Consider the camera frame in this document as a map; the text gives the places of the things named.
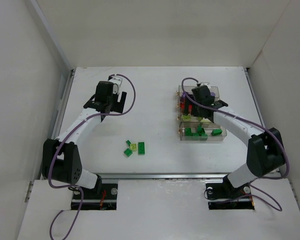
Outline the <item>lime lego brick carried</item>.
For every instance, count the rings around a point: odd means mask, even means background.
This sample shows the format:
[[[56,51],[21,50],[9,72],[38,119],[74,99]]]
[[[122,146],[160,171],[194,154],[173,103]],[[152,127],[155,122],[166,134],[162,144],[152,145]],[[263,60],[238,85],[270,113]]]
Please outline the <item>lime lego brick carried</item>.
[[[208,119],[206,119],[206,118],[203,118],[200,122],[203,123],[203,124],[208,124],[208,123],[210,123],[211,121],[208,120]]]

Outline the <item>green lego piece studded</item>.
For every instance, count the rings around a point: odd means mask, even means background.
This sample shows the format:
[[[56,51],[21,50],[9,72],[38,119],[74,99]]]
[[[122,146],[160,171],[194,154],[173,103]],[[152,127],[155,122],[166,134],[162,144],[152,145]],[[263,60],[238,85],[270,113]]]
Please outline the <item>green lego piece studded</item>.
[[[204,132],[204,130],[203,130],[203,128],[202,128],[201,125],[198,125],[198,126],[197,126],[197,132],[198,132],[198,133]]]

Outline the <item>green lego brick carried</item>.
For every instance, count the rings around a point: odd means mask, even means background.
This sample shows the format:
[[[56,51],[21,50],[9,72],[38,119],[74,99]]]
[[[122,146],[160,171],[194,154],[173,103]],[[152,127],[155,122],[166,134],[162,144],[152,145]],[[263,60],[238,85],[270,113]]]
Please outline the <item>green lego brick carried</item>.
[[[223,130],[221,128],[216,128],[216,129],[212,130],[211,135],[215,137],[215,136],[222,135],[222,133],[223,133]]]

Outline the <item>small lime lego brick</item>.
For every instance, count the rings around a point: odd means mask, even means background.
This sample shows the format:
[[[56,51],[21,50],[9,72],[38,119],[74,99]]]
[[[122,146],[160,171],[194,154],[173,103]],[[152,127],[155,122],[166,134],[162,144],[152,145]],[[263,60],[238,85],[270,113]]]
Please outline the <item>small lime lego brick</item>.
[[[130,148],[131,151],[135,152],[135,151],[138,150],[138,145],[136,143],[131,143],[129,145],[129,148]]]

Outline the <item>long green lego brick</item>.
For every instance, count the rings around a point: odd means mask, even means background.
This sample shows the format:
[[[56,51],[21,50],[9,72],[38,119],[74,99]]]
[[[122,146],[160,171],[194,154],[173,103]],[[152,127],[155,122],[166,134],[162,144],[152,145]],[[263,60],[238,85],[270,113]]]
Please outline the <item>long green lego brick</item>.
[[[144,142],[138,142],[137,144],[137,150],[139,155],[144,155],[145,152],[145,143]]]

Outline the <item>green lego brick bottom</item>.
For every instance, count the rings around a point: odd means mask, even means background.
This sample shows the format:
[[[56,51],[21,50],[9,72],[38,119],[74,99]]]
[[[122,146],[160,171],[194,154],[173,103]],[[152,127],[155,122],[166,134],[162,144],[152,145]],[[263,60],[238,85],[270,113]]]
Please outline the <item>green lego brick bottom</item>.
[[[130,148],[127,148],[126,150],[124,150],[123,154],[129,158],[132,154],[133,154],[133,151],[130,149]]]

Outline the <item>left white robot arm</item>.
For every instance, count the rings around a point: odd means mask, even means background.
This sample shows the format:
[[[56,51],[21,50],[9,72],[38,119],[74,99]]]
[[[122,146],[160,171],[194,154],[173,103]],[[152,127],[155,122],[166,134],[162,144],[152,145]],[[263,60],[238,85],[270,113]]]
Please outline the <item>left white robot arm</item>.
[[[79,146],[110,113],[122,114],[127,97],[120,92],[123,78],[111,75],[100,81],[95,93],[83,105],[73,124],[56,139],[47,139],[43,144],[42,175],[69,186],[77,186],[99,194],[102,179],[82,166]]]

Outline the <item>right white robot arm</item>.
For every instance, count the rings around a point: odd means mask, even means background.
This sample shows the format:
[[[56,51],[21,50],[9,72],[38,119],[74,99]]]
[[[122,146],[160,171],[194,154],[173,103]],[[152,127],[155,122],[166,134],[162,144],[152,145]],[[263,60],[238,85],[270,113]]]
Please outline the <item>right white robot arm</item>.
[[[198,84],[188,101],[199,117],[224,127],[247,147],[246,162],[223,177],[221,183],[207,183],[208,200],[235,199],[250,193],[249,183],[288,165],[280,132],[238,116],[227,103],[216,100],[206,85]]]

